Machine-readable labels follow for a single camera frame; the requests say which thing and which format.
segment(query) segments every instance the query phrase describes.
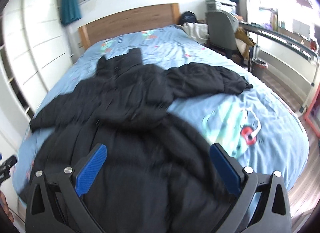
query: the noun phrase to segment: cartoon print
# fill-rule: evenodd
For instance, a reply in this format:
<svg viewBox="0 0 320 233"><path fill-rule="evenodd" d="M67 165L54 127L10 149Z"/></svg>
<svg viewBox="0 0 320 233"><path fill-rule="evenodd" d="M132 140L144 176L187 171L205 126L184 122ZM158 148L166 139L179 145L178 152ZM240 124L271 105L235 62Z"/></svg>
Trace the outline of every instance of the cartoon print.
<svg viewBox="0 0 320 233"><path fill-rule="evenodd" d="M157 38L157 36L153 35L154 32L155 32L155 30L145 30L142 32L142 36L146 40L155 39L155 38Z"/></svg>
<svg viewBox="0 0 320 233"><path fill-rule="evenodd" d="M248 114L253 115L258 125L254 130L248 124ZM209 119L215 118L209 127ZM209 144L220 143L231 157L238 158L257 142L261 124L251 108L241 108L232 102L222 103L202 120L204 138Z"/></svg>
<svg viewBox="0 0 320 233"><path fill-rule="evenodd" d="M32 171L32 168L33 168L34 163L35 163L35 160L33 159L32 162L31 162L30 170L27 171L27 173L26 173L26 178L27 178L28 180L30 180L31 171Z"/></svg>
<svg viewBox="0 0 320 233"><path fill-rule="evenodd" d="M101 44L101 54L105 54L107 52L111 51L111 45L112 45L113 39L104 40Z"/></svg>
<svg viewBox="0 0 320 233"><path fill-rule="evenodd" d="M122 42L123 42L123 36L121 35L118 37L118 43L122 43Z"/></svg>

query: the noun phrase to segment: light blue bed sheet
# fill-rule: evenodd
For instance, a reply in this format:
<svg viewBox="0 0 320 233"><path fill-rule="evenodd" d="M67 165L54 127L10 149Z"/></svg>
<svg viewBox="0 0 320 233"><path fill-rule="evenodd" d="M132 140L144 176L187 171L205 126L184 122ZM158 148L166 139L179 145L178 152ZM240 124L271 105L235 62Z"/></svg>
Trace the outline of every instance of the light blue bed sheet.
<svg viewBox="0 0 320 233"><path fill-rule="evenodd" d="M244 76L254 88L244 91L239 96L218 94L178 99L172 103L168 111L188 121L206 137L214 130L225 130L226 124L229 123L223 121L228 114L219 112L222 111L219 106L227 105L226 109L230 106L233 109L250 109L246 112L244 122L256 129L259 120L261 130L254 144L248 146L245 143L244 148L240 149L241 154L237 155L239 163L243 167L251 166L259 173L272 174L274 170L279 170L282 172L287 189L294 185L305 167L309 152L308 138L300 121L271 89L251 73L232 60L196 43L175 26L126 34L91 46L49 91L37 113L59 94L72 92L80 80L92 77L101 55L112 58L127 53L130 48L135 47L141 48L144 64L153 63L168 69L190 62L200 62L224 66ZM12 176L17 193L28 182L33 160L52 132L53 129L41 129L33 134L29 133L23 141ZM239 139L238 132L234 135L237 137L235 140L239 140L241 144L243 138ZM219 141L216 135L213 140ZM256 196L250 207L251 215L257 202Z"/></svg>

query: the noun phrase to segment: blue grip pad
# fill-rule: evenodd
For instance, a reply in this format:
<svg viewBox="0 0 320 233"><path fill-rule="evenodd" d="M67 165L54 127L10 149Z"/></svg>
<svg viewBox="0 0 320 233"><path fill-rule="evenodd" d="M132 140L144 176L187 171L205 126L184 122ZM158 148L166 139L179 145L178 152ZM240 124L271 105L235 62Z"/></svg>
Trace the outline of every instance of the blue grip pad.
<svg viewBox="0 0 320 233"><path fill-rule="evenodd" d="M240 178L230 162L214 144L210 147L211 162L216 167L229 193L238 197L241 193Z"/></svg>
<svg viewBox="0 0 320 233"><path fill-rule="evenodd" d="M91 185L94 182L94 179L98 175L106 159L107 147L105 145L100 145L90 160L81 169L79 175L76 177L75 191L79 197L88 193Z"/></svg>

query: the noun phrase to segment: red frame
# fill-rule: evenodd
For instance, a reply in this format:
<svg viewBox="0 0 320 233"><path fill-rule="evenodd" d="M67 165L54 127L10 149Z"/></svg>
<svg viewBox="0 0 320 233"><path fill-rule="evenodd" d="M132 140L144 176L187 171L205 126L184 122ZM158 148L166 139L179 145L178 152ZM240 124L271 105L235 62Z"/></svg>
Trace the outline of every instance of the red frame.
<svg viewBox="0 0 320 233"><path fill-rule="evenodd" d="M316 102L316 100L317 100L317 98L319 96L319 92L320 92L320 85L318 86L317 92L316 92L316 94L315 94L315 96L314 96L314 98L313 98L313 100L312 100L307 112L304 115L305 121L311 126L312 130L316 133L316 136L318 138L320 138L320 130L318 130L318 128L313 124L313 122L309 118L309 115L310 115L311 110L313 109L313 106L314 106L314 104L315 104L315 102Z"/></svg>

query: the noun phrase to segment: white wardrobe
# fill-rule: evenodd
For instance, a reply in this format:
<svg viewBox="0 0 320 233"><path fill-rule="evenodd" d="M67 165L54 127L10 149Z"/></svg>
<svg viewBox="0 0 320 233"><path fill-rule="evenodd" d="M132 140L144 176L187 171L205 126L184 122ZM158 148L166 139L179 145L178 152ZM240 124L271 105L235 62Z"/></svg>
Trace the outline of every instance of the white wardrobe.
<svg viewBox="0 0 320 233"><path fill-rule="evenodd" d="M26 112L31 110L31 116L72 66L57 0L10 0L3 11L2 27L6 53L2 60L4 65L8 61L9 81L20 89L25 99L21 104Z"/></svg>

